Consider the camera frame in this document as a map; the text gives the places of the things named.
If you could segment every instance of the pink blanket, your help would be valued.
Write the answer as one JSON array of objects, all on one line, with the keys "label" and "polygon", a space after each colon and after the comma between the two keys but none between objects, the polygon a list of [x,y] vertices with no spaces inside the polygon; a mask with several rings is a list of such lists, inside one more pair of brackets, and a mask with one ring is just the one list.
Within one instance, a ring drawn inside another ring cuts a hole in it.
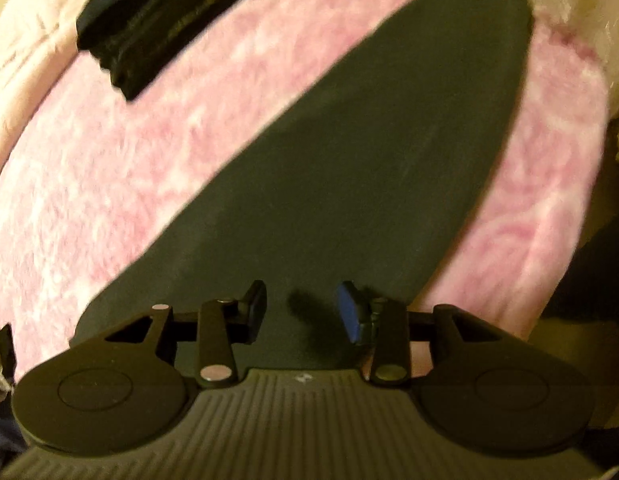
[{"label": "pink blanket", "polygon": [[[18,376],[65,349],[90,299],[406,1],[241,0],[132,104],[78,56],[0,176],[0,322],[14,325]],[[503,158],[414,307],[454,303],[527,337],[577,243],[605,122],[596,60],[537,22]]]}]

